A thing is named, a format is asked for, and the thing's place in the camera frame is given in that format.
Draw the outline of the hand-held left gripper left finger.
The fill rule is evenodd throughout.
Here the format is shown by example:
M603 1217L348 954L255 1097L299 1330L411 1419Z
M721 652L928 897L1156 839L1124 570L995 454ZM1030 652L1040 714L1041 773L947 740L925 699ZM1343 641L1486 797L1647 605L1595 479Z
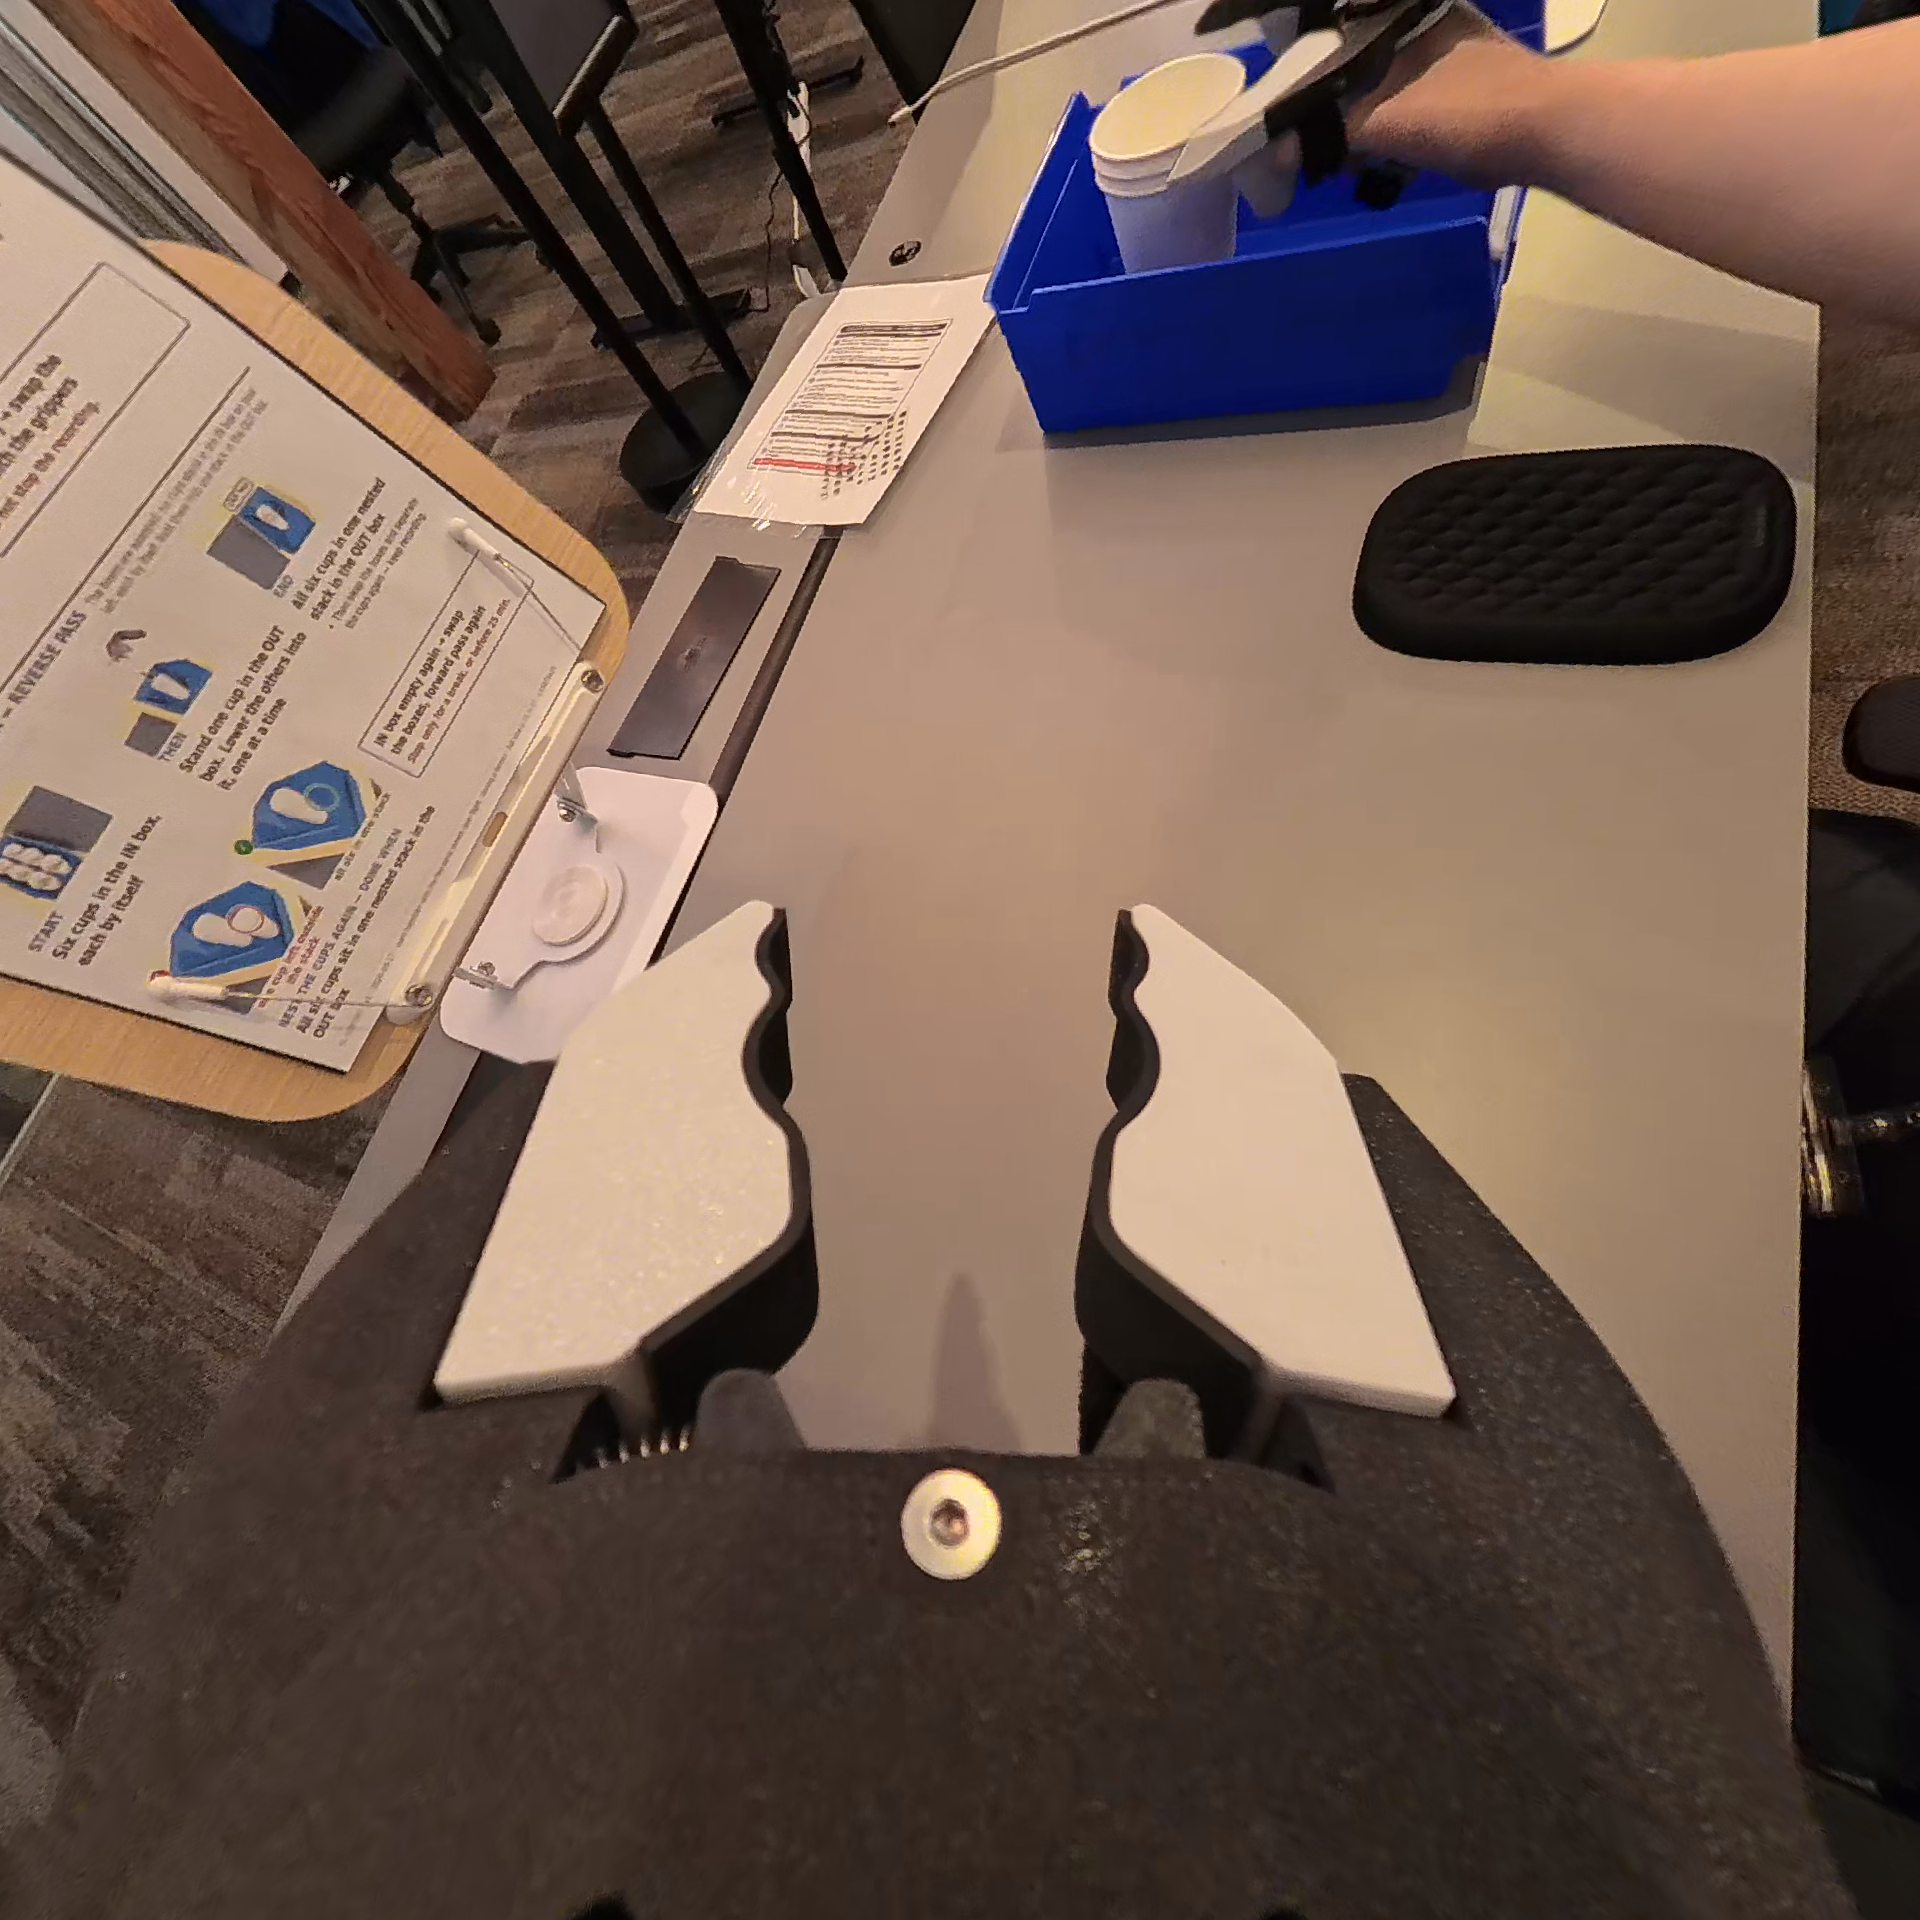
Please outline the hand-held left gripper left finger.
M643 1449L710 1381L772 1377L817 1315L782 908L750 900L566 1037L470 1273L437 1397L584 1387Z

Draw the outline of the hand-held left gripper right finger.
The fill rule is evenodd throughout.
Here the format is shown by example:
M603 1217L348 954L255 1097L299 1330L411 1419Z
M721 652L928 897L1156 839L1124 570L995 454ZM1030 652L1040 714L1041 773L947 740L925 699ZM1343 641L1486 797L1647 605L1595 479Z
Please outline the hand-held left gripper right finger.
M1112 927L1107 1093L1077 1242L1079 1449L1137 1386L1256 1461L1326 1401L1443 1422L1455 1381L1332 1051L1167 913Z

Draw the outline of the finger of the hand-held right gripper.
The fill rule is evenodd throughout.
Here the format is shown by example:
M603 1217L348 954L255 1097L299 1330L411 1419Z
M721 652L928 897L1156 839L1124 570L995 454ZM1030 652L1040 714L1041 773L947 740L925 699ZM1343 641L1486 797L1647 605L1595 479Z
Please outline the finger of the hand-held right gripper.
M1317 186L1349 161L1337 73L1349 60L1343 33L1299 36L1260 79L1248 83L1177 150L1175 186L1221 177Z

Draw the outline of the person's right hand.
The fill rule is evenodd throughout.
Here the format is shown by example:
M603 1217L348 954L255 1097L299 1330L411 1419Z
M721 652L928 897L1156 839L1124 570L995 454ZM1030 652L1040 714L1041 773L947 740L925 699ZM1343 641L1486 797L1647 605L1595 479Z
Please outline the person's right hand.
M1529 49L1447 17L1347 109L1349 153L1467 186L1508 186L1536 78L1537 57Z

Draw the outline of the instruction sheet on stand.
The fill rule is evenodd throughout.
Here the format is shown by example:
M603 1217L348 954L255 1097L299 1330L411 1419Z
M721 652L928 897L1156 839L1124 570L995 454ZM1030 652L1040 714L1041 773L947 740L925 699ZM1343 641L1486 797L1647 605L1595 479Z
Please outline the instruction sheet on stand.
M582 828L597 849L597 818L571 755L605 690L601 667L571 667L462 869L438 903L423 913L413 947L396 959L383 996L375 1002L387 1025L413 1025L437 1007L534 828L547 821Z

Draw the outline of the instruction board on wood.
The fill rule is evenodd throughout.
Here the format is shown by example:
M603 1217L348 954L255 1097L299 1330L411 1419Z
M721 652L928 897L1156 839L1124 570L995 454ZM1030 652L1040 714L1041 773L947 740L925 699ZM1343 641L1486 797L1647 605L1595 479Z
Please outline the instruction board on wood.
M238 261L188 245L137 243L137 250L397 445L463 500L469 518L495 523L543 564L597 597L603 613L575 666L601 667L611 685L628 654L633 622L612 566L590 541L469 445L435 406L377 371L276 284ZM348 1073L326 1073L177 1021L5 979L3 1051L8 1066L158 1097L200 1113L272 1122L312 1121L340 1113L388 1085L425 1037L431 1012L413 1025L383 1021Z

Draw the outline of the laminated instruction sheet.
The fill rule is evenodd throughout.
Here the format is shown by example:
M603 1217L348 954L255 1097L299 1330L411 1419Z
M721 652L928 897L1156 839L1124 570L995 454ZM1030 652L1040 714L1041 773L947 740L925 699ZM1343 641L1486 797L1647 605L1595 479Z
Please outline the laminated instruction sheet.
M995 322L988 286L976 275L833 295L692 510L758 527L873 517Z

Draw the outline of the black quilted mouse pad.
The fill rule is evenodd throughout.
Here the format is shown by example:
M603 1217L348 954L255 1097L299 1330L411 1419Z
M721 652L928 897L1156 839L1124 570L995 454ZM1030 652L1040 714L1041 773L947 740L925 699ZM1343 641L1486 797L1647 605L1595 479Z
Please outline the black quilted mouse pad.
M1352 573L1360 633L1464 666L1691 666L1748 644L1796 570L1790 478L1748 449L1486 454L1395 487Z

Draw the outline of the black flat plate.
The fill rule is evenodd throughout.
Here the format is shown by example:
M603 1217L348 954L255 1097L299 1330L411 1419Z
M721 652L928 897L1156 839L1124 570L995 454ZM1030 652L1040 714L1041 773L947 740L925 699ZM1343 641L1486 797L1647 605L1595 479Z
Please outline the black flat plate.
M677 762L779 580L776 566L716 557L640 685L608 755Z

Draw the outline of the black round stand base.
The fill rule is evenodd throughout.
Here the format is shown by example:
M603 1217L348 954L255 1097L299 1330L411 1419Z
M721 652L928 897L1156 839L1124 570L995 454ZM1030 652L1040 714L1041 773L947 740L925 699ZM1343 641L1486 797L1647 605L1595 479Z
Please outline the black round stand base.
M718 371L669 389L689 442L683 442L655 406L635 420L616 452L616 471L649 511L669 515L678 508L724 445L747 393L750 389Z

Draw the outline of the printed document sheet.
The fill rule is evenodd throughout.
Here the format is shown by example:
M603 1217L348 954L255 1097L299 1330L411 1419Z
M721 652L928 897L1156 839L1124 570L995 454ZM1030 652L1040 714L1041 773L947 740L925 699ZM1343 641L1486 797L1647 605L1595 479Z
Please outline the printed document sheet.
M603 604L5 161L5 979L348 1073Z

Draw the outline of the black office chair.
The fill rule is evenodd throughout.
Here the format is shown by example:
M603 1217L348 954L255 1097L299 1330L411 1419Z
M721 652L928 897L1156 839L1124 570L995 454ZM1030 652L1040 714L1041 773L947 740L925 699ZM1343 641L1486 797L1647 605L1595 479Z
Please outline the black office chair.
M409 147L440 153L440 145L406 62L383 44L359 55L340 86L301 122L293 140L332 186L343 188L349 204L375 188L397 211L415 237L411 281L435 302L451 295L475 338L494 347L497 324L472 303L463 261L469 253L515 250L527 234L494 212L440 227L425 220L413 195L397 180L396 163Z

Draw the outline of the brown wooden cabinet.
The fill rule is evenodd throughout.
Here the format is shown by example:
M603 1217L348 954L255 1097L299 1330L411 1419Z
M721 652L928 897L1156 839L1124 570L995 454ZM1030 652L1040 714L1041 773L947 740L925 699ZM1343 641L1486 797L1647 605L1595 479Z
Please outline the brown wooden cabinet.
M283 261L319 313L383 372L467 420L494 386L486 357L332 193L174 5L43 2L89 60Z

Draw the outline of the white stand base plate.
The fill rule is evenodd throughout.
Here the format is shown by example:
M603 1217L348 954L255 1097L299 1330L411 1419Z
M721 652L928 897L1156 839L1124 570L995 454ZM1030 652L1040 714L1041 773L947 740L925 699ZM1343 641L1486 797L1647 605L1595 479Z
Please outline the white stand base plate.
M553 1062L644 971L716 825L707 783L569 774L508 869L438 1002L438 1028L512 1066Z

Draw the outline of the black metal stand frame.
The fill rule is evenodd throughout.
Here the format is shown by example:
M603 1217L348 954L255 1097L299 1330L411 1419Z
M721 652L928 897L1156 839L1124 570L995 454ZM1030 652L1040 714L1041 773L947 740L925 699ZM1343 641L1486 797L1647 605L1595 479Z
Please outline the black metal stand frame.
M591 321L597 343L612 347L623 366L653 378L643 343L692 329L713 358L713 372L681 382L671 403L649 393L640 426L668 428L678 410L688 420L700 403L724 426L751 386L751 372L734 347L731 317L751 309L751 297L709 300L681 251L640 166L614 131L608 97L620 70L640 46L635 5L356 5L369 26L413 69L427 94L457 126L469 150L494 166L495 140L486 109L475 106L486 86L512 109L543 164L574 205L608 265L640 302L635 321ZM799 230L811 241L831 279L846 261L825 217L808 166L808 97L784 55L776 5L716 5L731 44L745 97L713 109L720 129L729 118L758 118L769 137L776 179L791 199Z

